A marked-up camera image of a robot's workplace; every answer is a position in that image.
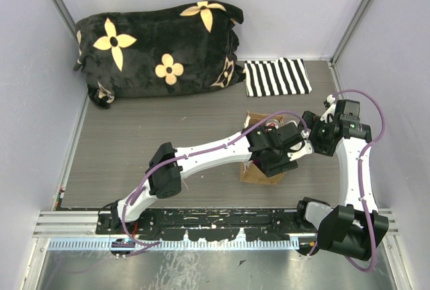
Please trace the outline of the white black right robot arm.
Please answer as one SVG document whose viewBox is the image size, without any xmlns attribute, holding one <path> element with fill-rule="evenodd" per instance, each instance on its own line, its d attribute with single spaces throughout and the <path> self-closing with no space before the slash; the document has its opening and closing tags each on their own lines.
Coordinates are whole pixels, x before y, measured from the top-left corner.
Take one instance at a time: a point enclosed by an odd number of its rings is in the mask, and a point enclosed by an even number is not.
<svg viewBox="0 0 430 290">
<path fill-rule="evenodd" d="M 305 135 L 293 147 L 296 158 L 310 154 L 336 156 L 340 169 L 339 204 L 305 197 L 294 216 L 302 232 L 316 230 L 316 247 L 349 259 L 373 261 L 376 248 L 388 231 L 388 218 L 378 212 L 370 179 L 370 151 L 376 143 L 368 125 L 360 122 L 360 104 L 349 99 L 325 101 L 325 112 L 303 114 Z"/>
</svg>

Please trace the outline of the brown canvas tote bag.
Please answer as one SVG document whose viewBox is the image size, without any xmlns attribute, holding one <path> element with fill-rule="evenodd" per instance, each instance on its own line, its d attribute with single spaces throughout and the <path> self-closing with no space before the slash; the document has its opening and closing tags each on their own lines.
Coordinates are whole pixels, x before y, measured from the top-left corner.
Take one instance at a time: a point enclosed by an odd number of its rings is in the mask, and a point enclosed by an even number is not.
<svg viewBox="0 0 430 290">
<path fill-rule="evenodd" d="M 277 119 L 282 126 L 279 129 L 266 127 L 265 122 L 269 119 Z M 251 158 L 241 163 L 240 180 L 258 185 L 278 184 L 286 173 L 268 178 L 253 164 L 253 160 L 257 159 L 257 152 L 260 150 L 291 148 L 302 142 L 297 122 L 292 120 L 286 123 L 282 115 L 269 117 L 267 114 L 249 112 L 243 130 L 250 130 L 245 138 L 250 144 Z"/>
</svg>

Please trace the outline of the silver blue Red Bull can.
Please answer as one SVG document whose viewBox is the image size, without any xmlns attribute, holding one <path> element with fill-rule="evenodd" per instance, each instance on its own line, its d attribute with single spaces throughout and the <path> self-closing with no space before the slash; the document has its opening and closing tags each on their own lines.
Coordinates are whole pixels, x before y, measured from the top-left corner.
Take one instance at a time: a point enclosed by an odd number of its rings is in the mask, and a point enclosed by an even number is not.
<svg viewBox="0 0 430 290">
<path fill-rule="evenodd" d="M 279 129 L 282 125 L 277 119 L 269 119 L 265 122 L 265 126 L 268 128 Z"/>
</svg>

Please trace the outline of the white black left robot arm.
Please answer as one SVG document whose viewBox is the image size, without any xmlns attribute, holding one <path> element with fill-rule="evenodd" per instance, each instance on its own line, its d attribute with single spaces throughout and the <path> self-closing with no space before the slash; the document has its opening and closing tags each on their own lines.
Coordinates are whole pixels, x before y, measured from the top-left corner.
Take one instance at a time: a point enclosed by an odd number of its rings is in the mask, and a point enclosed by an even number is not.
<svg viewBox="0 0 430 290">
<path fill-rule="evenodd" d="M 305 139 L 292 122 L 279 128 L 254 125 L 215 142 L 174 148 L 159 147 L 139 186 L 112 206 L 111 229 L 130 232 L 142 212 L 158 199 L 181 192 L 181 182 L 200 171 L 235 162 L 256 161 L 266 177 L 297 168 L 294 153 L 305 147 Z"/>
</svg>

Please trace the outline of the purple Fanta can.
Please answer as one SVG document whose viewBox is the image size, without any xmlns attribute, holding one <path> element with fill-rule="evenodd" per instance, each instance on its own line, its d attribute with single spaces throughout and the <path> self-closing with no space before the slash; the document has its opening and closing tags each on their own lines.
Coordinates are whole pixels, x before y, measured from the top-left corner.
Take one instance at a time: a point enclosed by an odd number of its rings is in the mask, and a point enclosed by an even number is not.
<svg viewBox="0 0 430 290">
<path fill-rule="evenodd" d="M 259 160 L 259 159 L 254 159 L 253 160 L 253 164 L 260 170 L 260 171 L 262 171 L 263 170 L 263 167 L 262 167 L 262 164 L 261 164 L 261 161 Z"/>
</svg>

